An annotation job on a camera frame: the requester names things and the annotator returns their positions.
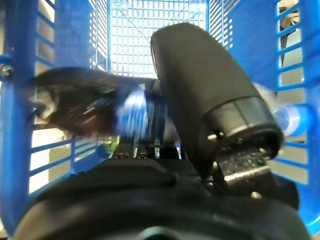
blue plastic basket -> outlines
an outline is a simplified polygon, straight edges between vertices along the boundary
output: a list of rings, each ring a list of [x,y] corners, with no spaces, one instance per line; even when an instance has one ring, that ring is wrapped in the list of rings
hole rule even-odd
[[[155,77],[150,36],[158,28],[189,22],[206,29],[243,67],[250,78],[276,92],[299,95],[318,119],[320,95],[320,2],[299,0],[279,14],[277,0],[8,0],[4,54],[0,64],[11,64],[12,77],[1,92],[0,215],[10,235],[36,194],[30,182],[53,168],[59,177],[85,171],[102,159],[98,141],[65,136],[34,146],[32,136],[43,124],[30,124],[31,109],[20,100],[23,85],[53,67],[82,66],[125,76]],[[299,22],[280,31],[279,21],[298,10]],[[281,49],[281,37],[297,30],[301,41]],[[300,62],[284,66],[281,56],[301,51]],[[284,84],[286,73],[303,76]],[[320,231],[320,127],[315,121],[304,143],[285,143],[274,169],[297,182],[300,215],[312,234]],[[50,149],[66,153],[53,162],[32,163]]]

black cylindrical object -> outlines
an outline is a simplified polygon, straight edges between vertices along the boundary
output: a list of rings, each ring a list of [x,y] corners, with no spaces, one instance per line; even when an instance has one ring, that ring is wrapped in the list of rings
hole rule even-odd
[[[267,104],[212,36],[188,23],[168,26],[152,35],[151,52],[181,142],[203,177],[214,155],[233,146],[277,155],[283,136]]]

motion-blurred object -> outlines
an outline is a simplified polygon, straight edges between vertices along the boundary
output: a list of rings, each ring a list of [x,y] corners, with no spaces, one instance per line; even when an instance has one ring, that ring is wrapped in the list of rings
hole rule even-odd
[[[34,82],[26,93],[36,116],[77,136],[178,139],[157,79],[62,67],[40,74]]]

blue grid panel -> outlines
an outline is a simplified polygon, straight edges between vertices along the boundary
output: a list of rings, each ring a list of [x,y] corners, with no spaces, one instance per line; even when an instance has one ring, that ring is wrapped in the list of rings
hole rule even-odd
[[[231,39],[229,52],[237,60],[246,74],[255,83],[277,90],[278,55],[275,46],[277,20],[275,15],[276,1],[248,0],[239,1],[233,8],[226,9],[227,23],[231,20],[225,36]]]
[[[113,1],[111,69],[114,74],[156,78],[150,39],[157,29],[182,22],[206,28],[204,0]]]

plastic crate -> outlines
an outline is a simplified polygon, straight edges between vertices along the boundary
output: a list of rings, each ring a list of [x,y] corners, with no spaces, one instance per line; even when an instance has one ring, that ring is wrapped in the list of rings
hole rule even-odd
[[[23,85],[32,76],[59,66],[108,70],[124,76],[155,77],[150,36],[158,28],[180,22],[196,24],[216,38],[250,78],[281,95],[300,94],[301,105],[320,106],[320,2],[299,0],[278,14],[277,0],[8,0],[6,1],[5,55],[14,75],[4,81],[1,93],[0,215],[10,235],[26,206],[45,185],[33,191],[29,183],[58,168],[59,177],[85,171],[103,160],[98,141],[65,136],[48,144],[32,141],[41,124],[30,125],[32,111],[20,100]],[[300,21],[279,31],[279,20],[298,10]],[[280,38],[299,29],[301,41],[280,48]],[[301,50],[303,61],[281,64],[283,54]],[[284,85],[290,71],[302,70],[294,84]],[[278,174],[297,182],[300,215],[312,234],[320,231],[320,128],[315,121],[305,143],[285,143],[275,161]],[[33,163],[43,151],[67,146],[60,159]]]

